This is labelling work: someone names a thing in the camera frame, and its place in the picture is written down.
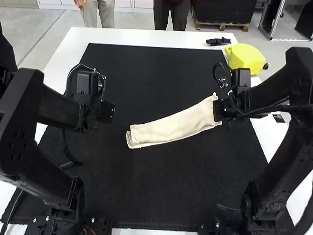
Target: rolled towel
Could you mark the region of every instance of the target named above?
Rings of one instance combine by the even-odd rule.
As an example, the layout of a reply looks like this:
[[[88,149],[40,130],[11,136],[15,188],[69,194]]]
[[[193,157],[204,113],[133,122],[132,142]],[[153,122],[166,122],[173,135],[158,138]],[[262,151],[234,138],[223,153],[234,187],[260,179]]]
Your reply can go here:
[[[142,148],[156,144],[178,141],[202,131],[211,129],[222,122],[215,122],[213,117],[213,101],[216,93],[200,103],[164,117],[140,125],[131,125],[126,132],[126,142],[129,148]]]

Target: dark trousers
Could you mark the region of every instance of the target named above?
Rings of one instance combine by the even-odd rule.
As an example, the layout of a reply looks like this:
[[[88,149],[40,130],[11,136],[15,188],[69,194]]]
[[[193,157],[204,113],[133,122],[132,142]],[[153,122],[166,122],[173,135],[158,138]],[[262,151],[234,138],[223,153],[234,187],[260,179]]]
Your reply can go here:
[[[169,11],[171,11],[173,29],[185,31],[189,0],[154,0],[153,13],[156,30],[166,30]]]
[[[16,72],[18,67],[15,62],[13,47],[2,34],[0,22],[0,65],[9,69],[11,72]]]

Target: black mat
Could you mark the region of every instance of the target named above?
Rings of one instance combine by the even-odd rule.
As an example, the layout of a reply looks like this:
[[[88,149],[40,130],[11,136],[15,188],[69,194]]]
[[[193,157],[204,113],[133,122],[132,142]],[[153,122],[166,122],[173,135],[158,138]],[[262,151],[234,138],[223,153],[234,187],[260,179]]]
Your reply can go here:
[[[192,231],[214,216],[214,203],[239,208],[248,181],[267,164],[249,120],[142,149],[130,150],[125,139],[131,124],[218,91],[212,67],[225,62],[221,51],[90,44],[81,62],[107,76],[105,96],[116,104],[111,126],[67,132],[72,153],[85,160],[68,173],[85,183],[86,212],[109,216],[116,227]],[[48,127],[39,144],[58,165],[66,162],[59,142],[59,131]],[[46,210],[28,195],[11,222],[28,223]]]

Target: wooden pallet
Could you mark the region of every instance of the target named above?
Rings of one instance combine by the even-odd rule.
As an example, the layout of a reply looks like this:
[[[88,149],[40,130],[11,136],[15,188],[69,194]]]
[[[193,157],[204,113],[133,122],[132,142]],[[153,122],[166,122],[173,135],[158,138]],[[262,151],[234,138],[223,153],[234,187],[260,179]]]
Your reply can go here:
[[[248,24],[248,23],[246,23],[246,24],[245,23],[237,23],[236,24],[236,23],[200,22],[200,21],[197,20],[195,11],[194,11],[192,6],[190,6],[190,12],[191,12],[191,16],[192,16],[192,19],[194,21],[196,30],[200,30],[201,29],[201,25],[217,25],[217,26],[220,27],[220,31],[224,31],[226,25],[227,26],[229,26],[229,25],[231,25],[231,26],[240,26],[243,32],[248,32],[248,30],[249,30],[249,25],[250,24]]]

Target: table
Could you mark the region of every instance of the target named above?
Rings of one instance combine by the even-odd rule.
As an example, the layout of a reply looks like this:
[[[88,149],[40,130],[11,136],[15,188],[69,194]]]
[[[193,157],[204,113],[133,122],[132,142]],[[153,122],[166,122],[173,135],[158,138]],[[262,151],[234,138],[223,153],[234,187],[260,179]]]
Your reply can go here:
[[[151,31],[132,29],[101,29],[101,28],[79,28],[72,27],[63,39],[62,43],[52,56],[44,69],[44,83],[63,94],[66,89],[67,75],[70,69],[79,63],[88,43],[131,45],[146,47],[176,47],[194,49],[221,49],[224,53],[224,46],[210,47],[205,41],[210,38],[230,38],[232,45],[238,43],[232,33],[211,33],[211,32],[180,32],[180,31]],[[254,76],[251,78],[251,85],[256,86],[261,80]],[[277,123],[272,115],[262,119],[251,119],[252,126],[258,137],[264,155],[269,162],[283,140],[288,125]],[[46,125],[37,125],[36,137],[40,141],[44,134]],[[294,223],[300,219],[304,208],[309,200],[312,191],[312,174],[299,185],[287,202],[287,208]],[[14,186],[0,182],[0,213],[3,214],[7,203],[11,199]],[[26,225],[8,226],[7,235],[23,235]],[[190,232],[175,231],[148,231],[113,229],[114,235],[186,235],[196,234]]]

